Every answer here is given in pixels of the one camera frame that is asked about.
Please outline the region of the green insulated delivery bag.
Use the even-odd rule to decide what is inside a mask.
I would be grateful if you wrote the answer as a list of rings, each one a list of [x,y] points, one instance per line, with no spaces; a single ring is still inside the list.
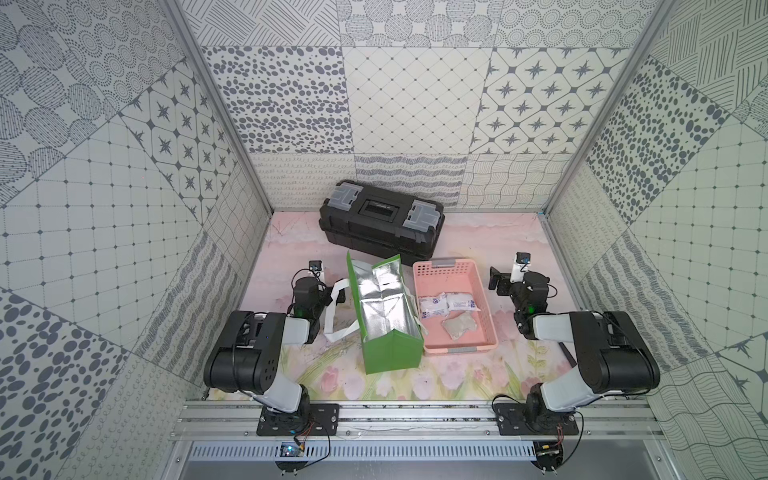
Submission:
[[[368,375],[415,369],[424,352],[424,336],[415,301],[405,283],[401,257],[376,264],[346,259],[347,276],[332,287],[331,304],[324,313],[323,334],[330,342],[357,334]],[[356,320],[337,330],[336,301],[346,292]]]

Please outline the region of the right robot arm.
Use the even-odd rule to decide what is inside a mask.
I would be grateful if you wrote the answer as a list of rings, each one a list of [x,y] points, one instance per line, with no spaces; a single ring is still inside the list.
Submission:
[[[607,396],[644,395],[658,387],[658,363],[628,313],[551,313],[547,276],[528,269],[502,273],[494,267],[489,274],[488,289],[512,300],[521,335],[531,341],[568,343],[575,351],[575,365],[569,371],[531,388],[524,411],[527,423],[567,417]]]

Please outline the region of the white ice pack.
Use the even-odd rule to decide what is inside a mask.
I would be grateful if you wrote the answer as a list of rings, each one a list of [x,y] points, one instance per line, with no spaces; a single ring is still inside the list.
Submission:
[[[422,320],[435,317],[446,317],[450,312],[447,295],[445,293],[436,296],[422,296],[418,299],[418,302],[420,318]]]
[[[449,311],[479,311],[480,308],[470,293],[450,292],[446,294],[446,304]]]

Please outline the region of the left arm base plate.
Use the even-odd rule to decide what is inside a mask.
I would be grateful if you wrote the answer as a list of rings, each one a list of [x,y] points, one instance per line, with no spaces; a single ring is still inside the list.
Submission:
[[[339,416],[340,405],[335,403],[310,403],[294,413],[263,409],[256,432],[259,437],[334,436]]]

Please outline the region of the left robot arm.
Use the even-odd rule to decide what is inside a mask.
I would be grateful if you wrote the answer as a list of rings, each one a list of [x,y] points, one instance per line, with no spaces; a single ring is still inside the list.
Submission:
[[[310,345],[331,297],[322,275],[309,268],[292,280],[286,312],[230,313],[203,367],[204,384],[226,393],[242,393],[282,420],[304,421],[309,394],[279,371],[285,345]]]

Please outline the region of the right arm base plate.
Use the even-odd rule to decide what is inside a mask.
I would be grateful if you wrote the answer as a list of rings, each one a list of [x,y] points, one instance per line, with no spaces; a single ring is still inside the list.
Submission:
[[[534,415],[519,403],[502,402],[492,406],[502,436],[578,436],[580,428],[571,413],[542,410]]]

